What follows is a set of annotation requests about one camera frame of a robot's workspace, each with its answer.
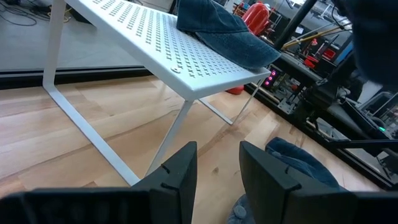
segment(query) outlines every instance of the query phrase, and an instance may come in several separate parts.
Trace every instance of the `bench leg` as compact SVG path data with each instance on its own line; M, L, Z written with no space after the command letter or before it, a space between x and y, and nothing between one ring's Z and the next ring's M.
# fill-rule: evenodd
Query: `bench leg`
M192 104L193 104L193 101L187 101L187 100L184 101L184 104L182 105L180 112L178 113L177 117L175 118L169 131L167 132L166 136L164 137L162 144L158 148L152 162L150 163L148 171L145 174L145 176L148 176L150 173L155 171L160 166L160 163L162 162L162 159L164 157L164 154L166 153L168 146L172 143L178 129L180 128L180 126L182 124L182 121L186 117Z
M104 139L86 121L82 115L71 105L54 85L55 71L57 69L58 53L61 43L63 17L65 13L65 1L54 0L50 20L50 40L47 49L47 61L43 74L43 87L69 116L82 133L93 143L105 159L116 169L120 176L130 185L140 181L137 175L123 162L112 150Z
M212 106L211 104L209 104L209 102L207 102L204 98L199 99L199 101L201 101L201 103L203 103L205 106L207 106L210 110L212 110L212 112L214 112L215 114L217 114L221 119L223 119L225 122L227 122L229 125L234 124L235 121L238 120L238 118L240 117L240 115L242 114L242 112L244 111L244 109L246 109L246 107L248 106L248 104L250 103L251 99L253 99L254 95L257 93L258 89L261 86L261 83L264 82L265 79L260 80L257 83L257 88L254 90L254 92L252 93L252 95L250 96L250 98L247 100L247 102L244 104L242 110L239 112L239 114L237 115L237 117L235 118L234 121L231 121L227 116L225 116L223 113L221 113L218 109L216 109L214 106Z

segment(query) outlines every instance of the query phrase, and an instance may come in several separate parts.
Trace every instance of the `gray floor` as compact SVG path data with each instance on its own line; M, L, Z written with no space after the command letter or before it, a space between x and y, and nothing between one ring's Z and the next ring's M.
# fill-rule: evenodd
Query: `gray floor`
M145 6L167 12L172 0L144 0ZM31 21L0 12L13 22ZM49 22L37 20L32 27L16 26L0 18L0 71L43 68L47 50ZM96 27L71 19L62 33L60 68L112 67L140 63Z

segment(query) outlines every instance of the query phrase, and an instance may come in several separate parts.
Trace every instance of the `red fire extinguisher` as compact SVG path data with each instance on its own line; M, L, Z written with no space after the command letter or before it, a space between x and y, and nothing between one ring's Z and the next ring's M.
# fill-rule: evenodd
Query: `red fire extinguisher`
M260 35L268 24L269 11L263 3L253 4L243 15L242 19L254 35ZM244 85L227 90L228 93L239 95L244 90Z

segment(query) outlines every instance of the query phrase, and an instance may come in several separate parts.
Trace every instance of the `blue baseball cap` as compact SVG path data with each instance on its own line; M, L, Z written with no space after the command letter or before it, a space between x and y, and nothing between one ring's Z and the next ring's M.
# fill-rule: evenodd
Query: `blue baseball cap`
M177 7L177 29L196 34L215 52L243 68L262 68L280 56L250 33L240 17L212 0L178 0Z

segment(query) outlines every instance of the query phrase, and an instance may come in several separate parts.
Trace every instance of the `black pole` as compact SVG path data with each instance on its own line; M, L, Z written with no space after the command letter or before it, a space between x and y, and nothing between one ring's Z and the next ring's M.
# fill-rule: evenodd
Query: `black pole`
M330 141L329 144L333 147L347 148L347 149L361 149L370 148L375 149L391 147L393 149L398 148L398 140L396 139L372 139L372 140L337 140Z
M176 3L177 3L177 0L173 0L172 5L170 6L170 9L169 9L169 14L173 14Z
M274 42L274 48L280 50L283 45L287 42L289 37L296 30L297 26L303 21L304 17L310 12L311 8L315 5L317 0L306 0L305 3L300 7L296 15L292 18L286 29L280 35L280 37Z

